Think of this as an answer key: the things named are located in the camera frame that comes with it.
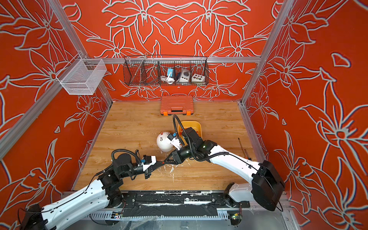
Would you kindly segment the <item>white dome with screws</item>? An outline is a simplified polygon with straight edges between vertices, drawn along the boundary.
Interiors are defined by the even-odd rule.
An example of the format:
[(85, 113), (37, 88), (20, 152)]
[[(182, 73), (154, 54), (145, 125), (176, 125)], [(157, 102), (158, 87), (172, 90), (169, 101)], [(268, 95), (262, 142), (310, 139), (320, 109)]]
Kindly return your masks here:
[(169, 134), (169, 132), (161, 132), (156, 139), (157, 146), (162, 152), (170, 152), (173, 149), (172, 143), (168, 140)]

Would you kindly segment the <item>orange handled screwdriver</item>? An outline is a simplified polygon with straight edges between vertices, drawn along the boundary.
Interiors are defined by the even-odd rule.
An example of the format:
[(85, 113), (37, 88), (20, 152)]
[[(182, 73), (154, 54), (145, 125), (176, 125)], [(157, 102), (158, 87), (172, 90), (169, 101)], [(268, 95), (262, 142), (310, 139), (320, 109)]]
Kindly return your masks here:
[(241, 150), (244, 154), (244, 156), (248, 159), (248, 160), (252, 160), (252, 158), (250, 157), (250, 155), (248, 154), (247, 150), (243, 147), (242, 143), (241, 143), (241, 140), (240, 138), (238, 138), (238, 141), (239, 141), (239, 144), (240, 144), (240, 147), (241, 147)]

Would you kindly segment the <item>clear plastic wall bin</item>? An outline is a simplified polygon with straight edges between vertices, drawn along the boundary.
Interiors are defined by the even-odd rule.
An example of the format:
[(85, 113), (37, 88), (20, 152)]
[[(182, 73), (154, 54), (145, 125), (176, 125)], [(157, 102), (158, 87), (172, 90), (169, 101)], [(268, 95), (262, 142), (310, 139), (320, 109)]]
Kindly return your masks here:
[(66, 68), (57, 81), (69, 95), (93, 95), (106, 72), (107, 68), (102, 59), (95, 59), (92, 64), (87, 60), (77, 59)]

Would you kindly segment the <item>orange tool case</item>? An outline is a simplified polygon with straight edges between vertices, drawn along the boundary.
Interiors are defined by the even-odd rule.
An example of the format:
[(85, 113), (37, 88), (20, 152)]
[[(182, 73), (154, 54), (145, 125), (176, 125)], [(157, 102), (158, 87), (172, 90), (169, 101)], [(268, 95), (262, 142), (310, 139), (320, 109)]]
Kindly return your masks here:
[(194, 114), (194, 101), (190, 95), (163, 96), (161, 99), (160, 114), (170, 115), (192, 115)]

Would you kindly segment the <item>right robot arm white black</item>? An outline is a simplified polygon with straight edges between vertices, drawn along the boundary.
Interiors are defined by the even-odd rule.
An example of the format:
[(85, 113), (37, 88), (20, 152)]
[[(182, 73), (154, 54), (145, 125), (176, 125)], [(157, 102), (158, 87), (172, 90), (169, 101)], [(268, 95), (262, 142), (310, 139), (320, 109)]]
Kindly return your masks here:
[(225, 150), (217, 143), (202, 138), (191, 127), (179, 135), (162, 132), (157, 137), (161, 151), (169, 152), (166, 164), (182, 164), (193, 158), (197, 162), (209, 162), (222, 166), (243, 178), (251, 186), (254, 200), (263, 208), (274, 211), (282, 209), (280, 198), (285, 191), (285, 183), (274, 165), (264, 160), (255, 162)]

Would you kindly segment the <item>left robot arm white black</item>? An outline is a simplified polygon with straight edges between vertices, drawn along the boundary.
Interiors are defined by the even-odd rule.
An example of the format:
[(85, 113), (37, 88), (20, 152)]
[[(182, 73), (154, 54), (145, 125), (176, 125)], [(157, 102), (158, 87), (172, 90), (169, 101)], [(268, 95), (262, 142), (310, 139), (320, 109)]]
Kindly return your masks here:
[(123, 179), (135, 179), (137, 175), (149, 178), (151, 172), (163, 166), (155, 156), (140, 159), (136, 153), (121, 150), (112, 157), (112, 163), (98, 172), (81, 190), (60, 201), (41, 207), (32, 205), (25, 211), (22, 230), (64, 230), (87, 215), (104, 208), (118, 208), (126, 200), (120, 191)]

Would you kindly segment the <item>yellow plastic tray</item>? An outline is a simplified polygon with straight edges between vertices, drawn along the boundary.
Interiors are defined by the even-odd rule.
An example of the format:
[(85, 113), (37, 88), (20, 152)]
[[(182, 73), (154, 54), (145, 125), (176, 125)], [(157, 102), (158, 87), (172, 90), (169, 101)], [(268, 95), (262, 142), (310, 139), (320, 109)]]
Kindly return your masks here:
[[(193, 130), (196, 131), (196, 133), (201, 138), (203, 137), (202, 136), (202, 126), (201, 126), (201, 124), (199, 122), (187, 120), (187, 121), (182, 121), (181, 123), (182, 123), (182, 125), (183, 125), (184, 128), (191, 127)], [(183, 136), (183, 130), (181, 129), (180, 125), (178, 125), (177, 129), (178, 129), (179, 137), (183, 139), (184, 138), (184, 136)]]

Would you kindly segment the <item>white socket block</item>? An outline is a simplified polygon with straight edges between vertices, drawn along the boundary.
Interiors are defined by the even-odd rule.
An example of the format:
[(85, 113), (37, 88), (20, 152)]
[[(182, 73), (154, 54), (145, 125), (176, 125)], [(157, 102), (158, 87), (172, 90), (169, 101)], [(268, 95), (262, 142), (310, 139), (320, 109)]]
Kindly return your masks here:
[(195, 84), (205, 83), (205, 76), (200, 74), (193, 74), (191, 82)]

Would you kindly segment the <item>blue white small box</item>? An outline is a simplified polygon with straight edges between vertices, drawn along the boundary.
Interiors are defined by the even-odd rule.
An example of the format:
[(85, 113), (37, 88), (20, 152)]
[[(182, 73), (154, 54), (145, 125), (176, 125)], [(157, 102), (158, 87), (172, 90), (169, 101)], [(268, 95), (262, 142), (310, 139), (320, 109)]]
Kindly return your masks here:
[(174, 69), (169, 68), (169, 69), (167, 70), (167, 77), (168, 77), (168, 78), (173, 78), (173, 76), (174, 76)]

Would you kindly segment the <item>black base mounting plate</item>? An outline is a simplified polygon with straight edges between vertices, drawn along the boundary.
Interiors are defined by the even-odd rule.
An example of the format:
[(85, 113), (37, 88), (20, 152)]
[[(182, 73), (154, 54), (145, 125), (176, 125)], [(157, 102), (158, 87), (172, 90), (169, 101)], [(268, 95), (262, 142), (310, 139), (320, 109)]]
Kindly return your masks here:
[(116, 206), (123, 217), (216, 217), (221, 209), (237, 212), (250, 207), (224, 191), (124, 191)]

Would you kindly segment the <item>white power adapter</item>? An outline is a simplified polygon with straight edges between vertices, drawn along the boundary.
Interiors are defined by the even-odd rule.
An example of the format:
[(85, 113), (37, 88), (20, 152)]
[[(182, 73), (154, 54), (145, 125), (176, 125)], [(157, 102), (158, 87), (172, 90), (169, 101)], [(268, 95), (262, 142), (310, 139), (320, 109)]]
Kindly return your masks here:
[(191, 77), (191, 72), (187, 69), (181, 69), (177, 82), (188, 83)]

